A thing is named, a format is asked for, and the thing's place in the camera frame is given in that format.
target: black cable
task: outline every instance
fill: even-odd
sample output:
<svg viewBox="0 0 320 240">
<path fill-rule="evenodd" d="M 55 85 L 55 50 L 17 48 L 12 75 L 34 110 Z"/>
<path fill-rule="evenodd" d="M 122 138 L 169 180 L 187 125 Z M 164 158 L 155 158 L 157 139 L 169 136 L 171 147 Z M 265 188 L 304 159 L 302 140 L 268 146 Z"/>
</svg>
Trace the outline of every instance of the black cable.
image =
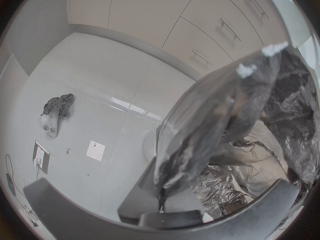
<svg viewBox="0 0 320 240">
<path fill-rule="evenodd" d="M 18 189 L 16 183 L 14 182 L 14 168 L 13 168 L 13 166 L 12 166 L 11 157 L 10 157 L 9 154 L 6 154 L 6 156 L 5 156 L 5 166 L 7 167 L 7 172 L 8 172 L 8 174 L 10 175 L 9 170 L 8 170 L 7 157 L 10 159 L 10 165 L 11 165 L 11 170 L 12 170 L 12 182 L 13 182 L 14 186 L 16 187 L 16 189 L 19 191 L 19 193 L 22 194 L 22 196 L 23 196 L 25 199 L 27 199 L 26 196 Z M 17 199 L 17 201 L 18 201 L 19 204 L 21 205 L 22 210 L 24 210 L 24 211 L 26 212 L 25 215 L 27 216 L 27 218 L 33 223 L 34 227 L 37 227 L 38 224 L 35 223 L 35 222 L 32 220 L 32 218 L 33 218 L 35 221 L 38 220 L 38 217 L 37 217 L 37 215 L 34 213 L 33 209 L 30 210 L 27 205 L 22 205 L 22 203 L 18 200 L 18 198 L 17 198 L 16 196 L 15 196 L 15 198 Z"/>
</svg>

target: tiled floor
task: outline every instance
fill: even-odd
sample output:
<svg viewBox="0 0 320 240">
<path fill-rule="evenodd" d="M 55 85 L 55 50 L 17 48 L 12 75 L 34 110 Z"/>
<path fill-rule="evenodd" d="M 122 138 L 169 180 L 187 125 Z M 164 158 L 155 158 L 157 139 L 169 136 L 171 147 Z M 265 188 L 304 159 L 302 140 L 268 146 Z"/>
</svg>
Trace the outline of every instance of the tiled floor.
<svg viewBox="0 0 320 240">
<path fill-rule="evenodd" d="M 11 78 L 6 76 L 9 82 L 17 82 L 14 70 Z M 22 189 L 23 177 L 35 178 L 37 140 L 52 154 L 48 174 L 40 171 L 38 177 L 83 208 L 118 221 L 118 206 L 148 164 L 142 151 L 145 136 L 193 83 L 133 47 L 73 33 L 29 78 L 21 77 L 12 99 L 1 96 L 10 102 L 0 129 L 1 136 L 6 135 L 1 138 L 1 159 L 10 154 L 14 180 Z M 1 81 L 0 95 L 10 88 Z M 39 126 L 39 116 L 50 98 L 68 93 L 74 94 L 73 103 L 67 117 L 59 119 L 57 138 L 51 138 Z M 105 146 L 101 161 L 86 155 L 91 141 Z"/>
</svg>

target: beige cabinet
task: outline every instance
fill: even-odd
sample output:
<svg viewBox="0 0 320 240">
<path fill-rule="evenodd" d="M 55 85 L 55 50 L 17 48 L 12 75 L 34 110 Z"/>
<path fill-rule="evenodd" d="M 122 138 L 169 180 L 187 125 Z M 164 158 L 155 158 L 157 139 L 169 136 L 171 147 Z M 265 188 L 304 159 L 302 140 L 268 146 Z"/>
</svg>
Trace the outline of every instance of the beige cabinet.
<svg viewBox="0 0 320 240">
<path fill-rule="evenodd" d="M 108 28 L 110 3 L 111 0 L 70 0 L 70 21 Z"/>
<path fill-rule="evenodd" d="M 112 0 L 109 29 L 162 48 L 190 0 Z"/>
<path fill-rule="evenodd" d="M 203 76 L 232 62 L 214 40 L 184 18 L 179 18 L 162 49 Z"/>
<path fill-rule="evenodd" d="M 233 60 L 263 47 L 250 22 L 230 0 L 191 0 L 182 17 L 208 34 Z"/>
<path fill-rule="evenodd" d="M 288 41 L 282 19 L 270 0 L 231 0 L 247 17 L 265 46 Z"/>
</svg>

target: white power cord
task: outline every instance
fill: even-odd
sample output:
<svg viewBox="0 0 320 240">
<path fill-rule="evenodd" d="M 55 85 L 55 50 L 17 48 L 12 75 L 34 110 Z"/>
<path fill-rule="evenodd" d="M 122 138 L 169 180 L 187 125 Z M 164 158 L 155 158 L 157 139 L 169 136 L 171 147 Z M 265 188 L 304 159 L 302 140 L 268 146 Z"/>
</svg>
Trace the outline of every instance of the white power cord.
<svg viewBox="0 0 320 240">
<path fill-rule="evenodd" d="M 29 178 L 23 177 L 23 178 L 22 178 L 22 180 L 23 180 L 23 187 L 26 186 L 25 183 L 24 183 L 24 180 L 25 180 L 25 179 L 28 180 L 28 181 L 30 181 L 30 182 L 35 182 L 35 181 L 37 180 L 40 163 L 41 163 L 41 158 L 38 157 L 38 156 L 36 156 L 35 161 L 34 161 L 35 173 L 36 173 L 36 174 L 35 174 L 35 179 L 34 179 L 34 180 L 31 180 L 31 179 L 29 179 Z"/>
</svg>

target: silver bar handle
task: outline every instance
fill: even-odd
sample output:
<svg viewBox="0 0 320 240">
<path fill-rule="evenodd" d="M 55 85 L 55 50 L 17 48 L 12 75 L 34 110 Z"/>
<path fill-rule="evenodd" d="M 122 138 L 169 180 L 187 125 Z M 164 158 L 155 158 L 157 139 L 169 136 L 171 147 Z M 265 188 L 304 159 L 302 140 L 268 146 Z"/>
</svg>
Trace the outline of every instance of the silver bar handle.
<svg viewBox="0 0 320 240">
<path fill-rule="evenodd" d="M 213 63 L 208 60 L 205 56 L 201 55 L 200 53 L 198 53 L 197 50 L 192 50 L 195 54 L 199 55 L 201 58 L 203 58 L 204 60 L 206 60 L 207 62 L 209 62 L 211 65 L 213 65 Z"/>
<path fill-rule="evenodd" d="M 226 24 L 226 26 L 234 33 L 234 35 L 240 40 L 242 41 L 242 39 L 239 37 L 239 35 L 236 33 L 236 31 L 233 30 L 233 28 L 223 19 L 220 19 L 222 21 L 222 25 Z"/>
<path fill-rule="evenodd" d="M 260 7 L 260 9 L 262 10 L 262 14 L 266 15 L 266 17 L 269 19 L 268 14 L 266 13 L 266 11 L 263 9 L 263 7 L 261 6 L 261 4 L 258 2 L 258 0 L 254 0 L 257 5 Z"/>
</svg>

